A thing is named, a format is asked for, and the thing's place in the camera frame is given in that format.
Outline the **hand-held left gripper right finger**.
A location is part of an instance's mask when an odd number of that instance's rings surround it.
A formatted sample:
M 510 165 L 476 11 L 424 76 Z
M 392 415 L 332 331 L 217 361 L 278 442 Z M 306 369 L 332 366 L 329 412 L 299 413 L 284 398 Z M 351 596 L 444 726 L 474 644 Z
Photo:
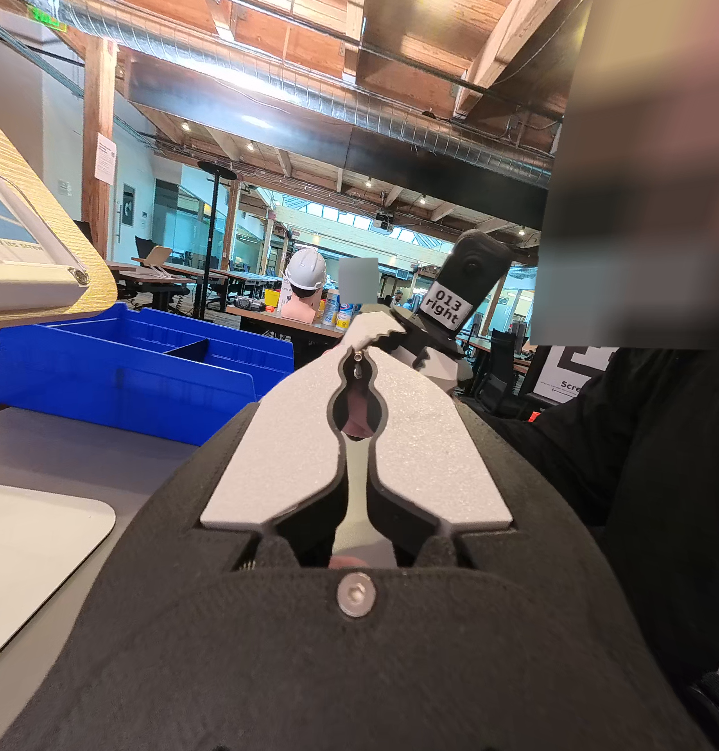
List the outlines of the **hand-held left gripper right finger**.
M 506 530 L 513 516 L 452 399 L 380 348 L 366 354 L 383 406 L 373 444 L 380 489 L 443 534 Z

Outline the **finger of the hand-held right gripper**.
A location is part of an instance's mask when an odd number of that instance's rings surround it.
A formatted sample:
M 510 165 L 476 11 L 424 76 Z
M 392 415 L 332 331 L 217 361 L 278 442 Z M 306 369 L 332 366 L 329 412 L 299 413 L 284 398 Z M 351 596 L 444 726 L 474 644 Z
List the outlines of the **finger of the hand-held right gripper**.
M 448 395 L 457 388 L 469 386 L 474 378 L 473 369 L 466 359 L 451 358 L 430 346 L 425 346 L 418 354 L 399 346 L 394 350 L 394 358 L 435 383 Z
M 390 352 L 406 335 L 399 317 L 387 305 L 363 304 L 341 338 L 341 347 L 358 352 L 369 345 L 379 345 Z

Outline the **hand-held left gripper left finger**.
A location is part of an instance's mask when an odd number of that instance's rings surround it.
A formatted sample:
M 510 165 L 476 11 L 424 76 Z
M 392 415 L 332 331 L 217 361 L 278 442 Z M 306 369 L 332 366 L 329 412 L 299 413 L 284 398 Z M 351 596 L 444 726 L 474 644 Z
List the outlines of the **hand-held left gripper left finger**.
M 208 529 L 269 529 L 346 475 L 333 420 L 345 387 L 346 346 L 336 346 L 260 401 L 199 521 Z

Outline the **blue plastic bin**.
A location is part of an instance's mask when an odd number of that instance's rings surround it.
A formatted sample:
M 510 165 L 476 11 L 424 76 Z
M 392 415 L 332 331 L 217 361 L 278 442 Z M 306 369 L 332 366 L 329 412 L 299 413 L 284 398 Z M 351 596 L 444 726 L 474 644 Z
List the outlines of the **blue plastic bin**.
M 204 363 L 165 354 L 204 338 Z M 0 330 L 1 403 L 194 446 L 293 371 L 288 341 L 124 303 Z

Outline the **person's right forearm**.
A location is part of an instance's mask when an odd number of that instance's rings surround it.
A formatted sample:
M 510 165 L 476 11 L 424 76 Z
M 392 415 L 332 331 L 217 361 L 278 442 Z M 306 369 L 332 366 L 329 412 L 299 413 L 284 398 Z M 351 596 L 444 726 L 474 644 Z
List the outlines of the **person's right forearm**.
M 719 529 L 719 350 L 618 349 L 579 395 L 533 422 L 484 421 L 583 521 Z

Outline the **brown office desk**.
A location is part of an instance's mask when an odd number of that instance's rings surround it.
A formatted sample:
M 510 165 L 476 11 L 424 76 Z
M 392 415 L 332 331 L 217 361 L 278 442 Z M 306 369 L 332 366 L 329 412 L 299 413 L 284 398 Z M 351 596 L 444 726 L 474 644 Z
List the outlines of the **brown office desk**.
M 161 267 L 121 264 L 114 261 L 107 266 L 118 285 L 118 298 L 134 301 L 138 295 L 150 295 L 151 302 L 146 307 L 168 312 L 173 297 L 194 295 L 190 289 L 203 282 L 203 275 L 195 270 L 184 271 Z

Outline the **person's right hand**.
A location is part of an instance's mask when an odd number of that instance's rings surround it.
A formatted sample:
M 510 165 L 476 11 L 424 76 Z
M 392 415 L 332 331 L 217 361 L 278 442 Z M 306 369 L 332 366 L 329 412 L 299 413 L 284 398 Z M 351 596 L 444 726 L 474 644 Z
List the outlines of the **person's right hand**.
M 356 442 L 373 437 L 374 429 L 368 422 L 367 394 L 359 390 L 351 390 L 346 398 L 346 404 L 348 413 L 342 428 L 344 435 Z

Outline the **pink mannequin head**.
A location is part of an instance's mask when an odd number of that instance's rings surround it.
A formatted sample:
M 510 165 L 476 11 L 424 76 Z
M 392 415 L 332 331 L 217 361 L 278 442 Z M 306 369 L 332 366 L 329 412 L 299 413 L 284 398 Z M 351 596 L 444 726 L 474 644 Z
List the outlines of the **pink mannequin head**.
M 322 286 L 308 289 L 284 281 L 280 290 L 278 312 L 282 318 L 313 324 L 322 293 Z

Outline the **white hard hat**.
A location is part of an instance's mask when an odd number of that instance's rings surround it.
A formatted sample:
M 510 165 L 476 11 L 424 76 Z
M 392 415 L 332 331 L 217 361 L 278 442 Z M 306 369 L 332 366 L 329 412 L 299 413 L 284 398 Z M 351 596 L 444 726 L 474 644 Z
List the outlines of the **white hard hat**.
M 327 277 L 326 262 L 320 252 L 312 246 L 297 249 L 289 260 L 283 278 L 292 288 L 299 288 L 312 294 L 322 290 Z

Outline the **wooden table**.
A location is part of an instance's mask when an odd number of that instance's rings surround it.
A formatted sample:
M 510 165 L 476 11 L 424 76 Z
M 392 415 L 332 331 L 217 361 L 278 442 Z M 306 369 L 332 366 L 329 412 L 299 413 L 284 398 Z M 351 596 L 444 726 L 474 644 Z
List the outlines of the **wooden table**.
M 286 327 L 290 330 L 309 333 L 313 336 L 328 337 L 329 339 L 339 340 L 343 338 L 345 334 L 344 330 L 338 330 L 336 327 L 327 327 L 322 324 L 308 324 L 304 322 L 294 321 L 289 318 L 284 318 L 279 313 L 253 311 L 251 309 L 237 308 L 234 305 L 228 305 L 225 312 L 232 315 L 238 315 L 243 318 L 250 318 L 254 321 L 268 324 L 271 327 Z

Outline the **black and white poster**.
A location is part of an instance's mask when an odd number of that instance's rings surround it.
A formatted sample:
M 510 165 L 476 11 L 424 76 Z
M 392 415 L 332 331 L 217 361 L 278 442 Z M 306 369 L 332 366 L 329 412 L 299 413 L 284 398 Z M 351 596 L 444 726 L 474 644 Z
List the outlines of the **black and white poster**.
M 615 352 L 616 347 L 552 346 L 533 393 L 551 402 L 568 402 L 577 397 L 592 378 L 606 371 Z

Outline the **wooden instruction board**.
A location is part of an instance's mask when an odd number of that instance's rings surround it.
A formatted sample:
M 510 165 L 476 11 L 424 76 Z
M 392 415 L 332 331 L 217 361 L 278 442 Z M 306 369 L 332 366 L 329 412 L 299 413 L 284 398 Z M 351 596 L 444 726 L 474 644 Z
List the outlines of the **wooden instruction board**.
M 75 304 L 3 313 L 0 329 L 90 318 L 106 311 L 117 300 L 115 280 L 106 262 L 1 129 L 0 173 L 23 191 L 57 237 L 83 262 L 90 278 L 87 291 Z

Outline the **white paper sign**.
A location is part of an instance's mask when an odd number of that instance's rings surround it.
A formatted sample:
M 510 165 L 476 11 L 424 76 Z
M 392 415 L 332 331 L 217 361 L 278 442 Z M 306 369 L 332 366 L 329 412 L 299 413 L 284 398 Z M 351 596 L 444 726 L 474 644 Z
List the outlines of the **white paper sign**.
M 107 136 L 97 134 L 96 155 L 93 176 L 107 185 L 113 185 L 116 177 L 117 145 Z

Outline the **framed instruction sheet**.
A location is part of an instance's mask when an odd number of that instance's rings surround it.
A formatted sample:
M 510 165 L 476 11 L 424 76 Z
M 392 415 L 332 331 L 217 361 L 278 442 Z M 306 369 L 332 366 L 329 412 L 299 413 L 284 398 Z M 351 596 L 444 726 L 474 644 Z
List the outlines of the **framed instruction sheet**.
M 71 306 L 89 280 L 83 262 L 0 173 L 0 314 Z

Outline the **green exit sign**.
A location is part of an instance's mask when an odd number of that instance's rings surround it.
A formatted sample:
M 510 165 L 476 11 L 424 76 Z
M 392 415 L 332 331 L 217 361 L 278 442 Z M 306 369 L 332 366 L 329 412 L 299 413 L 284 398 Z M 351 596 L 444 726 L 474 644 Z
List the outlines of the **green exit sign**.
M 62 23 L 43 9 L 38 8 L 37 6 L 30 3 L 26 4 L 26 8 L 28 17 L 34 22 L 52 30 L 55 33 L 64 33 L 67 30 L 65 23 Z

